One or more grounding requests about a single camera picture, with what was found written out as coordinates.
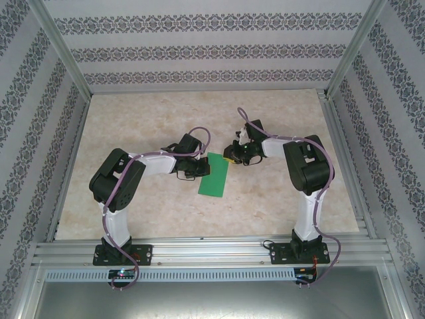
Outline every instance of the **damask wall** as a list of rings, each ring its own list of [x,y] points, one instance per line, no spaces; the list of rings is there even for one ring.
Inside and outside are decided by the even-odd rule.
[[[97,93],[325,88],[370,2],[44,3]]]
[[[0,2],[0,74],[0,318],[6,318],[32,244],[46,239],[88,101],[24,0]]]
[[[333,97],[415,318],[425,318],[424,21],[425,1],[388,1]]]

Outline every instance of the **purple cable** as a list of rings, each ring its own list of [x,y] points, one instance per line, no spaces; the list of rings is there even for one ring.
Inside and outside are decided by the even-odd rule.
[[[109,234],[108,227],[106,226],[106,213],[108,212],[108,207],[109,207],[109,205],[111,204],[111,202],[112,202],[112,200],[114,199],[114,197],[115,197],[116,193],[118,192],[118,189],[120,188],[120,185],[121,185],[121,183],[122,183],[122,181],[123,181],[123,179],[124,179],[124,176],[126,176],[126,173],[127,173],[128,169],[129,169],[129,167],[131,166],[131,164],[132,164],[135,160],[137,160],[137,159],[139,159],[139,158],[142,158],[142,157],[144,157],[144,156],[152,156],[152,155],[161,155],[161,156],[162,156],[162,155],[167,155],[167,156],[196,156],[196,155],[198,155],[198,154],[203,154],[203,153],[205,152],[205,150],[207,149],[208,145],[210,145],[210,141],[211,141],[211,133],[210,133],[210,131],[208,131],[206,128],[204,128],[204,127],[202,127],[202,126],[197,126],[196,128],[193,128],[192,130],[190,130],[188,134],[192,133],[192,132],[193,132],[193,131],[195,131],[195,130],[204,130],[204,131],[208,134],[208,140],[207,140],[207,143],[206,143],[205,145],[203,145],[203,146],[200,148],[200,150],[198,150],[198,151],[196,151],[196,152],[193,152],[193,153],[188,153],[188,154],[177,154],[177,153],[168,153],[168,152],[166,152],[166,151],[160,151],[160,152],[148,152],[148,153],[138,154],[138,155],[134,156],[133,158],[131,158],[131,159],[129,160],[129,162],[127,163],[126,167],[125,167],[125,168],[124,168],[124,170],[122,171],[120,178],[118,179],[118,181],[117,181],[117,183],[116,183],[116,185],[115,185],[114,189],[113,189],[113,190],[112,190],[112,192],[111,192],[111,195],[109,196],[108,200],[106,201],[106,203],[105,203],[105,205],[104,205],[104,211],[103,211],[103,214],[102,214],[102,224],[103,224],[103,227],[104,227],[104,230],[105,230],[105,234],[106,234],[107,238],[110,240],[111,244],[112,244],[115,248],[117,248],[117,250],[118,250],[121,254],[123,254],[124,256],[126,256],[126,257],[127,257],[127,258],[128,258],[128,259],[129,259],[129,260],[130,260],[133,264],[134,264],[134,268],[135,268],[135,271],[136,271],[136,275],[134,276],[133,281],[131,281],[131,282],[130,282],[127,286],[125,286],[125,287],[121,287],[121,288],[115,287],[115,286],[114,286],[114,282],[115,282],[115,279],[117,279],[118,277],[113,277],[113,279],[112,279],[112,281],[111,281],[111,286],[112,286],[112,289],[113,289],[113,290],[115,290],[115,289],[119,289],[120,291],[123,291],[123,290],[128,289],[128,288],[130,288],[131,286],[133,286],[133,285],[137,282],[137,280],[138,280],[138,278],[139,278],[140,268],[139,268],[139,265],[137,264],[137,261],[136,261],[133,257],[131,257],[129,254],[127,254],[127,253],[126,253],[123,249],[121,249],[121,247],[120,247],[119,245],[117,245],[117,243],[113,240],[113,238],[112,238],[112,237],[111,237],[111,235]]]
[[[314,228],[316,229],[316,231],[322,235],[323,237],[329,238],[334,240],[337,244],[338,244],[338,251],[337,254],[335,255],[335,258],[333,259],[332,263],[329,265],[329,267],[327,267],[327,269],[325,270],[325,272],[313,283],[311,283],[309,286],[313,286],[314,284],[320,282],[320,280],[322,280],[323,278],[325,278],[327,276],[327,274],[329,273],[329,271],[332,269],[332,267],[335,265],[335,263],[337,262],[339,255],[341,254],[341,242],[338,240],[338,238],[332,236],[332,235],[328,235],[325,234],[324,232],[322,232],[319,227],[317,226],[317,209],[319,207],[319,200],[320,197],[323,195],[323,193],[326,191],[326,189],[329,188],[329,186],[331,185],[332,179],[333,179],[333,173],[334,173],[334,167],[331,161],[331,158],[329,157],[329,154],[326,152],[326,150],[320,146],[318,143],[316,143],[315,141],[309,140],[307,138],[297,138],[297,137],[290,137],[290,136],[278,136],[278,135],[271,135],[269,133],[267,133],[266,131],[262,130],[261,128],[259,128],[257,125],[253,124],[249,119],[248,119],[248,115],[245,112],[245,110],[243,108],[238,108],[238,113],[240,116],[242,116],[242,118],[246,121],[246,123],[248,123],[249,125],[251,125],[253,128],[255,128],[256,130],[258,130],[259,132],[262,132],[264,135],[268,136],[269,138],[277,138],[279,140],[287,140],[287,141],[301,141],[301,142],[307,142],[313,146],[315,146],[316,148],[318,148],[322,154],[325,156],[326,161],[329,165],[329,179],[327,180],[327,183],[325,184],[325,186],[322,188],[322,190],[317,194],[316,198],[315,198],[315,205],[314,205],[314,209],[313,209],[313,225]]]

